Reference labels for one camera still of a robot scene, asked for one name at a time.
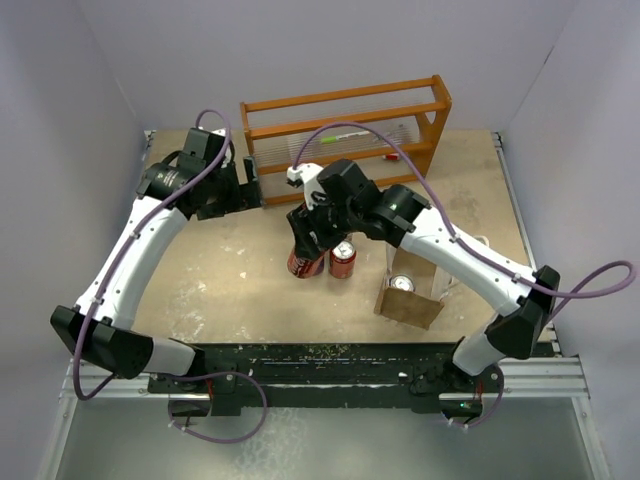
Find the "red soda can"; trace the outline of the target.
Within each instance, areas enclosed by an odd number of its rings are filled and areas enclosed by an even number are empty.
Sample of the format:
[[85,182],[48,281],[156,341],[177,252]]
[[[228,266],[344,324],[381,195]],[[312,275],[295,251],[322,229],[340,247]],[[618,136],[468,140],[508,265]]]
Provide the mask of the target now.
[[353,275],[356,262],[356,248],[350,240],[343,240],[330,251],[329,273],[337,279],[347,279]]
[[292,249],[287,260],[287,270],[296,278],[308,279],[323,272],[324,258],[310,260],[297,255]]

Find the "purple soda can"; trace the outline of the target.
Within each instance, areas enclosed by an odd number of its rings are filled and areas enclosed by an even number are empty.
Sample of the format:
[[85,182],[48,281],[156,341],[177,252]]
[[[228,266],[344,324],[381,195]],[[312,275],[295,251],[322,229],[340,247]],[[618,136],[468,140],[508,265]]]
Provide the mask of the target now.
[[389,279],[389,287],[398,289],[398,290],[408,291],[408,292],[415,291],[415,285],[413,280],[408,275],[403,275],[403,274],[392,276]]

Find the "brown canvas tote bag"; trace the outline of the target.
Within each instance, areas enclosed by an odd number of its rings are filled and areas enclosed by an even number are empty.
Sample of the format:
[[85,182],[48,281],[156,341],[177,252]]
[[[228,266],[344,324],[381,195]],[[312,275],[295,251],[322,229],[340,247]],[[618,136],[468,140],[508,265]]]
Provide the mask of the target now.
[[[433,262],[390,245],[385,254],[375,314],[437,336],[471,331],[494,317],[478,294]],[[389,279],[398,274],[413,280],[414,292],[389,287]]]

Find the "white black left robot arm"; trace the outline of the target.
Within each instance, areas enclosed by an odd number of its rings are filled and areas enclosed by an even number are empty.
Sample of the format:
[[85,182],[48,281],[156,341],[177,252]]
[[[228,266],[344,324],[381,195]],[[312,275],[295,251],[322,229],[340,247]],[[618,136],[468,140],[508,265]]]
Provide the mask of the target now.
[[50,323],[77,362],[131,379],[167,373],[184,392],[202,387],[202,353],[189,344],[133,331],[142,295],[165,251],[191,218],[206,220],[261,204],[254,163],[240,183],[235,149],[223,129],[192,128],[182,149],[151,165],[136,190],[123,232],[87,290]]

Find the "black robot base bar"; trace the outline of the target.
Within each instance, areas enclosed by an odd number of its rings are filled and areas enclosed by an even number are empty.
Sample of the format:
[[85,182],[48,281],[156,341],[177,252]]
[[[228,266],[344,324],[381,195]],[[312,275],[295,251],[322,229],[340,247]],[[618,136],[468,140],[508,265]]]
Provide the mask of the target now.
[[477,417],[501,391],[494,365],[469,377],[454,368],[450,343],[198,344],[189,381],[155,374],[148,388],[173,412],[213,416],[244,407],[408,409]]

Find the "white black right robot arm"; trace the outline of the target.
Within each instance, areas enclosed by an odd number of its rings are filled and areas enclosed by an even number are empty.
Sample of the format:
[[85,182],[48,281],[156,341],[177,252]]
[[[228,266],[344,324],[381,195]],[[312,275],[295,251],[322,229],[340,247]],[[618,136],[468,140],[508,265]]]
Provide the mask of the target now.
[[520,265],[457,227],[446,227],[426,198],[400,184],[379,189],[351,160],[289,167],[286,178],[304,197],[287,215],[294,271],[308,272],[327,251],[360,232],[434,263],[494,309],[495,319],[462,339],[445,366],[452,389],[469,390],[480,373],[504,358],[531,356],[553,308],[552,298],[537,289],[558,285],[555,270]]

